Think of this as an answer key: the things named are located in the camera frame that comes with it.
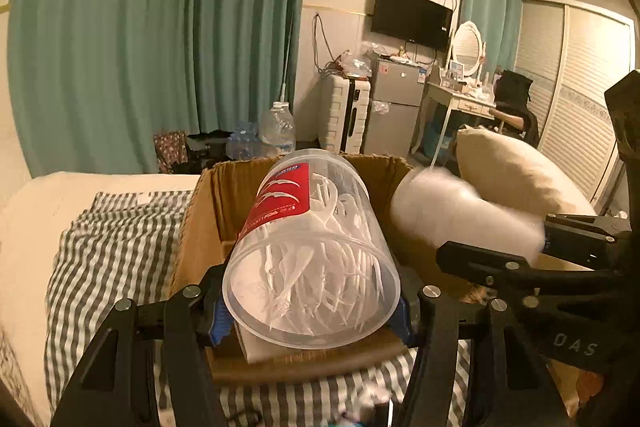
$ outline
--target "beige pillow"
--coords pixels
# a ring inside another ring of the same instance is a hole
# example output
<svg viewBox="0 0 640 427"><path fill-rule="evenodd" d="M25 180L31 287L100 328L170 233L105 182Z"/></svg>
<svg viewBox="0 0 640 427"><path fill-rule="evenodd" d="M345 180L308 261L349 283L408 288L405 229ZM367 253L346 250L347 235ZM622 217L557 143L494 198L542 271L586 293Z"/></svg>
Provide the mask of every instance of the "beige pillow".
<svg viewBox="0 0 640 427"><path fill-rule="evenodd" d="M456 156L462 179L486 201L535 216L595 214L574 182L521 140L466 128L458 131Z"/></svg>

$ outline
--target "louvered door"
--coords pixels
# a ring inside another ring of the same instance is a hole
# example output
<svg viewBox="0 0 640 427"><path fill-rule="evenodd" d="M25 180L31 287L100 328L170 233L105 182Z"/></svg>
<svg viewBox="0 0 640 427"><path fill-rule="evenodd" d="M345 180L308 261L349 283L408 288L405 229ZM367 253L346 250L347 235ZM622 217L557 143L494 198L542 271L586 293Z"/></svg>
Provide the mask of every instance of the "louvered door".
<svg viewBox="0 0 640 427"><path fill-rule="evenodd" d="M599 13L564 9L559 77L538 149L591 200L612 166L615 137L604 92L630 71L632 28Z"/></svg>
<svg viewBox="0 0 640 427"><path fill-rule="evenodd" d="M524 1L515 71L533 80L527 107L538 119L540 134L556 90L563 33L563 4Z"/></svg>

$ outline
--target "bed sheet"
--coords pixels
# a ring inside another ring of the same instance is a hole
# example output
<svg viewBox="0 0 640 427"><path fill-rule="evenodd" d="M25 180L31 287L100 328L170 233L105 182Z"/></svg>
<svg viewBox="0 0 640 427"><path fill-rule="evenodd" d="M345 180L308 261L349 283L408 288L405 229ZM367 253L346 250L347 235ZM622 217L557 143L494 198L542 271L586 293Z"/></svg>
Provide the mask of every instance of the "bed sheet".
<svg viewBox="0 0 640 427"><path fill-rule="evenodd" d="M43 353L47 330L45 294L60 234L91 206L97 192L191 190L186 174L81 174L36 178L0 212L0 325L44 425L50 422Z"/></svg>

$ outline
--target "mirror frame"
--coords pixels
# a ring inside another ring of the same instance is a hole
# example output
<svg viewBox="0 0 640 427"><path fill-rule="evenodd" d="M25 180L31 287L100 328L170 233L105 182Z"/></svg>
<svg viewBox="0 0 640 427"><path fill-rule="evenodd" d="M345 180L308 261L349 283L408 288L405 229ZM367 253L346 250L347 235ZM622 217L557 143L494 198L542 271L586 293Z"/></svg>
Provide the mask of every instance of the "mirror frame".
<svg viewBox="0 0 640 427"><path fill-rule="evenodd" d="M458 36L459 31L462 28L469 28L471 29L471 32L476 36L476 38L478 39L478 59L476 60L475 65L472 68L468 68L465 66L465 76L471 76L472 74L476 73L476 71L478 71L478 68L480 67L480 58L482 57L482 35L480 34L480 30L478 30L478 27L476 26L476 24L472 21L466 21L463 22L460 26L458 26L458 29L456 30L456 33L453 35L453 38L451 39L451 52L450 52L450 56L452 58L452 60L455 60L456 62L459 62L458 60L458 56L456 55L456 49L455 49L455 43L456 43L456 37Z"/></svg>

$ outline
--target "black flat-screen tv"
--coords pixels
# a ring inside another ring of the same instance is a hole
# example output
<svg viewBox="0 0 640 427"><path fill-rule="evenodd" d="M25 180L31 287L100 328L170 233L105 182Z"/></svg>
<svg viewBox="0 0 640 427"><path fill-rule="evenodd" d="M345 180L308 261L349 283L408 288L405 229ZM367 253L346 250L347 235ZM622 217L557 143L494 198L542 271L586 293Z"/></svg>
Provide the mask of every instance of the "black flat-screen tv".
<svg viewBox="0 0 640 427"><path fill-rule="evenodd" d="M376 0L371 31L447 50L453 10L430 0Z"/></svg>

